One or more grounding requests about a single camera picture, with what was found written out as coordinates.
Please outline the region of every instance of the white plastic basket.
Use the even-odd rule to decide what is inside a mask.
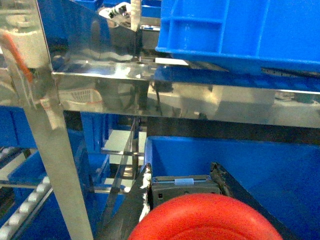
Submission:
[[[103,101],[100,93],[93,88],[59,91],[61,104],[74,111],[101,112]]]

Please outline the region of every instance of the blue container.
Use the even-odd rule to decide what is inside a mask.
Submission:
[[[96,11],[103,3],[103,0],[74,0],[74,1],[93,11]]]
[[[89,175],[100,181],[104,176],[104,171],[108,171],[110,169],[109,158],[106,155],[104,155],[103,159],[93,157],[91,159],[92,162],[90,162],[88,159],[83,133],[69,130],[68,134],[74,157],[74,163],[77,168],[82,187],[83,196],[86,197],[90,187]],[[104,168],[100,171],[97,171],[98,168],[101,168],[101,165],[102,163],[104,163],[104,161]],[[24,163],[22,163],[14,171],[12,171],[8,175],[8,179],[10,181],[38,183],[45,175],[46,170],[43,165],[41,156],[37,151],[29,156]],[[22,203],[31,192],[32,189],[14,188],[16,202]]]
[[[142,5],[141,6],[141,14],[142,14],[143,17],[146,17],[146,18],[160,18],[160,16],[161,16],[161,7],[159,7],[159,6]]]
[[[38,0],[45,37],[49,44],[61,44],[67,40],[64,25],[64,9],[61,0]]]
[[[22,108],[0,106],[0,146],[37,147]]]
[[[188,137],[149,137],[152,175],[205,175],[220,163],[272,215],[304,240],[320,239],[320,147]]]
[[[106,205],[108,194],[104,193],[95,193],[94,194],[94,203],[89,197],[85,200],[86,207],[89,215],[92,213],[95,214],[95,219],[90,218],[90,224],[92,227],[93,233],[96,232],[97,220],[102,215],[104,207]],[[121,206],[125,196],[118,195],[112,215],[114,215],[119,207]],[[0,219],[0,226],[2,226],[9,217],[14,213],[14,211],[19,207],[16,203],[10,209],[2,219]],[[70,240],[70,235],[59,209],[58,202],[55,198],[55,195],[52,194],[46,203],[43,205],[43,208],[40,210],[38,215],[32,221],[30,226],[19,238],[20,240]]]
[[[81,112],[81,121],[88,153],[100,153],[115,126],[117,115]]]
[[[103,0],[103,5],[107,8],[112,8],[123,2],[131,3],[131,0]]]
[[[159,52],[238,73],[320,70],[320,2],[162,0]]]

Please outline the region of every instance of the reflective metal surface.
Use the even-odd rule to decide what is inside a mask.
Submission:
[[[149,26],[160,26],[160,18],[143,16],[141,17],[140,24]]]
[[[61,0],[70,59],[129,61],[136,52],[136,32],[70,0]]]
[[[41,182],[39,180],[38,182],[18,182],[18,181],[9,181],[9,180],[0,180],[0,188],[6,187],[6,188],[23,188],[23,189],[36,189],[38,184]]]
[[[246,81],[246,76],[225,71],[170,67],[153,62],[77,61],[52,74],[61,105],[66,110],[320,127],[320,104],[315,97],[318,92],[296,91],[295,85],[287,89],[271,84],[267,87],[273,89],[223,85],[231,80],[232,84]],[[257,84],[274,80],[270,75],[259,78],[248,76],[247,80]],[[290,77],[282,79],[293,81]],[[207,84],[190,82],[192,80]],[[86,100],[73,97],[81,92],[86,92]],[[281,97],[288,92],[293,92],[291,97]]]
[[[149,167],[147,164],[142,173]],[[134,182],[130,192],[108,225],[98,229],[95,240],[127,240],[139,223],[139,218],[143,210],[144,199],[143,194],[146,189],[142,189],[144,184],[144,174],[139,174]]]
[[[93,234],[63,108],[51,77],[37,1],[2,0],[0,8],[5,13],[0,15],[3,55],[70,237],[91,240]]]
[[[144,157],[145,153],[144,152],[137,152],[137,151],[115,151],[115,150],[108,150],[106,148],[101,148],[101,153],[102,154],[109,154],[109,155],[126,155],[126,156],[138,156],[138,157]]]
[[[17,106],[18,95],[5,63],[3,54],[0,54],[0,105]]]

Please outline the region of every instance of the orange cable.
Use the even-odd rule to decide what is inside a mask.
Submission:
[[[3,33],[0,37],[0,41],[5,45],[5,47],[11,52],[14,60],[16,61],[18,67],[23,72],[24,76],[26,77],[27,81],[32,84],[33,81],[33,74],[25,64],[23,58],[21,57],[13,39],[11,38],[10,34],[7,32]]]

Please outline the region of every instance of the red lid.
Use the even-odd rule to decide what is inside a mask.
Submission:
[[[234,198],[186,194],[151,211],[128,240],[282,240],[260,213]]]

